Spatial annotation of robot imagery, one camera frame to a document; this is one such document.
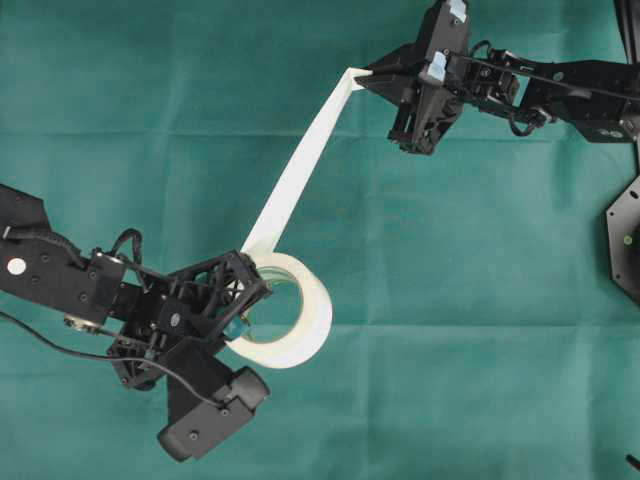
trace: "tape roll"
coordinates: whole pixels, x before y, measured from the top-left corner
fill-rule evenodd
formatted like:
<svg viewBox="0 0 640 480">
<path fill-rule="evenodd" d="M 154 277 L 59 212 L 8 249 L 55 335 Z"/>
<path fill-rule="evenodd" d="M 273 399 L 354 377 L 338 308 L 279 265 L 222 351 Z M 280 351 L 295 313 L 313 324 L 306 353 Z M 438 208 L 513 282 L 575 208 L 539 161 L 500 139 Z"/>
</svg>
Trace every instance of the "tape roll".
<svg viewBox="0 0 640 480">
<path fill-rule="evenodd" d="M 240 337 L 227 345 L 238 355 L 268 368 L 291 368 L 313 357 L 329 336 L 331 297 L 322 282 L 299 260 L 283 253 L 252 256 L 267 282 L 290 282 L 300 292 L 300 312 L 292 329 L 271 342 Z"/>
</svg>

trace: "metal bracket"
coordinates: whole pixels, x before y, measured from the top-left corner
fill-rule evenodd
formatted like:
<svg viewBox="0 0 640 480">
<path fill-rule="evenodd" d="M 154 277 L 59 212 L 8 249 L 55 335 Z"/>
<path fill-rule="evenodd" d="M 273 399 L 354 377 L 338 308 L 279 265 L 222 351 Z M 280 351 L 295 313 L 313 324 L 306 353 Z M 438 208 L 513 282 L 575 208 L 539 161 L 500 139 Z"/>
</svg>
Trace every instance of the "metal bracket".
<svg viewBox="0 0 640 480">
<path fill-rule="evenodd" d="M 640 177 L 607 209 L 609 255 L 613 281 L 640 304 L 640 269 L 634 259 L 640 252 Z"/>
</svg>

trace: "black metal frame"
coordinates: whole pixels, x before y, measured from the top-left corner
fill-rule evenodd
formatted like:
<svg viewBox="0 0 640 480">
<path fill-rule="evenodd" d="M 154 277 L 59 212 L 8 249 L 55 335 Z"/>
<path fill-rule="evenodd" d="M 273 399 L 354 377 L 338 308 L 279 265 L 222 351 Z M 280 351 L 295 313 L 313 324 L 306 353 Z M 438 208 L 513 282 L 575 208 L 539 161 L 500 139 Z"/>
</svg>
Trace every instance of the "black metal frame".
<svg viewBox="0 0 640 480">
<path fill-rule="evenodd" d="M 228 339 L 225 328 L 270 295 L 251 258 L 236 251 L 168 275 L 144 267 L 142 235 L 127 230 L 109 252 L 84 258 L 55 233 L 42 200 L 0 185 L 0 290 L 64 314 L 77 330 L 116 337 L 109 358 L 125 388 L 152 389 L 165 373 L 180 375 L 205 398 L 170 377 L 170 424 L 159 434 L 177 460 L 200 458 L 254 415 L 269 389 L 251 369 L 233 373 L 214 358 Z M 129 238 L 133 260 L 117 250 Z M 123 281 L 135 272 L 140 285 Z M 104 329 L 121 320 L 119 333 Z"/>
<path fill-rule="evenodd" d="M 640 66 L 597 60 L 541 63 L 494 50 L 488 41 L 469 49 L 470 18 L 460 20 L 450 2 L 438 0 L 414 43 L 365 67 L 373 74 L 356 79 L 398 107 L 389 139 L 400 148 L 431 155 L 465 103 L 507 119 L 518 136 L 562 119 L 590 142 L 637 141 Z M 484 47 L 486 58 L 476 58 Z M 520 105 L 514 105 L 519 76 L 530 81 Z"/>
</svg>

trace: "black cable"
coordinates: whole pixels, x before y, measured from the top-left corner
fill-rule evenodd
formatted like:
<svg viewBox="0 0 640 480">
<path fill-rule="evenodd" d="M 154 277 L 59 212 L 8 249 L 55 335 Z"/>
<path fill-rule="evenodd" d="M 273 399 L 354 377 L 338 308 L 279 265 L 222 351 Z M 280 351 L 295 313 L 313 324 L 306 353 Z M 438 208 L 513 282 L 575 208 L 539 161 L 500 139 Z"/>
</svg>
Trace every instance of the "black cable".
<svg viewBox="0 0 640 480">
<path fill-rule="evenodd" d="M 629 454 L 629 455 L 627 455 L 625 457 L 625 460 L 633 468 L 635 468 L 636 470 L 640 471 L 640 460 L 638 460 L 636 457 L 634 457 L 633 455 Z"/>
<path fill-rule="evenodd" d="M 113 244 L 113 248 L 109 252 L 112 257 L 116 256 L 118 250 L 122 248 L 127 240 L 131 240 L 131 250 L 133 251 L 133 261 L 138 265 L 142 265 L 142 233 L 135 228 L 128 228 L 120 234 L 118 239 Z"/>
<path fill-rule="evenodd" d="M 68 238 L 51 230 L 44 228 L 7 227 L 2 238 L 7 240 L 42 240 L 50 245 L 63 248 L 76 266 L 84 268 L 84 262 L 82 261 L 82 257 L 80 257 L 80 249 Z"/>
<path fill-rule="evenodd" d="M 518 128 L 518 125 L 516 125 L 514 112 L 511 112 L 509 114 L 509 126 L 511 127 L 511 131 L 516 137 L 528 137 L 536 128 L 533 123 L 529 123 L 525 130 L 520 130 L 520 128 Z"/>
<path fill-rule="evenodd" d="M 493 51 L 493 47 L 491 46 L 491 42 L 489 40 L 482 40 L 481 42 L 476 43 L 473 47 L 471 47 L 471 50 L 469 50 L 469 56 L 475 57 L 476 52 L 482 47 L 487 47 L 487 57 L 489 57 L 491 55 L 491 52 Z"/>
<path fill-rule="evenodd" d="M 557 81 L 557 80 L 552 80 L 550 78 L 547 78 L 543 75 L 537 75 L 535 73 L 531 73 L 529 71 L 526 70 L 520 70 L 517 68 L 511 68 L 511 67 L 504 67 L 502 65 L 496 65 L 494 63 L 491 62 L 487 62 L 485 60 L 479 60 L 477 58 L 468 56 L 468 55 L 463 55 L 461 53 L 455 53 L 455 52 L 451 52 L 452 56 L 458 57 L 458 58 L 462 58 L 463 60 L 468 60 L 470 62 L 476 63 L 478 65 L 482 65 L 488 68 L 492 68 L 494 70 L 500 70 L 501 72 L 508 72 L 508 73 L 513 73 L 515 75 L 522 75 L 523 77 L 529 77 L 529 78 L 533 78 L 534 80 L 540 80 L 541 82 L 545 82 L 545 83 L 550 83 L 552 85 L 556 85 L 558 87 L 564 87 L 564 88 L 568 88 L 570 90 L 583 90 L 583 91 L 588 91 L 588 92 L 592 92 L 592 93 L 598 93 L 600 95 L 606 95 L 608 97 L 614 97 L 614 98 L 621 98 L 623 100 L 632 100 L 634 102 L 639 102 L 640 101 L 640 96 L 637 95 L 625 95 L 622 93 L 616 93 L 616 92 L 610 92 L 609 90 L 604 90 L 602 88 L 594 88 L 594 87 L 580 87 L 577 85 L 572 85 L 570 83 L 566 83 L 566 82 L 561 82 L 561 81 Z"/>
<path fill-rule="evenodd" d="M 46 346 L 52 348 L 53 350 L 55 350 L 57 352 L 64 353 L 65 355 L 70 355 L 72 357 L 77 357 L 77 358 L 84 358 L 86 360 L 96 360 L 96 361 L 99 361 L 99 362 L 109 362 L 109 363 L 140 362 L 140 363 L 146 363 L 148 365 L 151 365 L 152 367 L 157 368 L 158 370 L 160 370 L 164 374 L 169 375 L 170 377 L 173 377 L 175 380 L 177 380 L 179 383 L 181 383 L 182 386 L 184 388 L 186 388 L 187 391 L 189 391 L 189 393 L 191 393 L 191 395 L 196 397 L 201 402 L 207 403 L 207 404 L 211 405 L 212 407 L 215 407 L 215 408 L 218 408 L 218 409 L 224 407 L 224 404 L 222 404 L 220 402 L 216 402 L 215 400 L 211 400 L 210 398 L 207 398 L 207 397 L 205 397 L 203 395 L 200 395 L 196 391 L 196 389 L 193 388 L 193 386 L 191 385 L 191 383 L 189 383 L 188 380 L 186 380 L 184 377 L 182 377 L 178 373 L 174 372 L 170 368 L 165 367 L 161 363 L 154 362 L 153 360 L 141 359 L 141 358 L 137 358 L 137 357 L 114 358 L 114 357 L 108 357 L 108 356 L 105 356 L 105 355 L 95 355 L 93 353 L 85 353 L 85 352 L 78 352 L 76 350 L 70 350 L 68 348 L 61 347 L 60 345 L 57 345 L 57 344 L 53 343 L 47 337 L 45 337 L 44 335 L 42 335 L 38 331 L 34 330 L 33 328 L 31 328 L 29 325 L 27 325 L 23 321 L 18 320 L 15 317 L 12 317 L 11 315 L 9 315 L 6 312 L 3 312 L 2 310 L 0 310 L 0 317 L 4 318 L 5 320 L 13 323 L 15 326 L 17 326 L 17 327 L 21 328 L 22 330 L 24 330 L 25 332 L 29 333 L 30 335 L 35 337 L 38 341 L 44 343 Z"/>
</svg>

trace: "green cloth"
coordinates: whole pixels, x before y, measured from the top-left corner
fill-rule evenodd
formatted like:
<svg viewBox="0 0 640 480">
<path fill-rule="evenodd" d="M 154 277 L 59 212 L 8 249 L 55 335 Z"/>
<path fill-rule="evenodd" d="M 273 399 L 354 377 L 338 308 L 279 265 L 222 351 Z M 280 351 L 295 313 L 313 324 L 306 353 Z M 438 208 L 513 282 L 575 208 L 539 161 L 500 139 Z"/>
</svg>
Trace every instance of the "green cloth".
<svg viewBox="0 0 640 480">
<path fill-rule="evenodd" d="M 130 226 L 160 271 L 239 248 L 345 68 L 413 41 L 430 4 L 4 0 L 0 182 L 44 198 L 85 254 Z M 625 60 L 609 1 L 471 16 L 473 42 L 524 57 Z M 273 395 L 252 423 L 176 464 L 155 440 L 163 384 L 125 391 L 0 323 L 0 477 L 637 478 L 640 315 L 609 280 L 603 216 L 631 148 L 563 124 L 517 139 L 468 108 L 410 156 L 386 140 L 394 116 L 354 94 L 291 219 L 278 250 L 323 280 L 335 323 L 307 364 L 257 367 Z M 109 343 L 0 306 L 71 347 Z M 263 333 L 282 329 L 269 311 Z"/>
</svg>

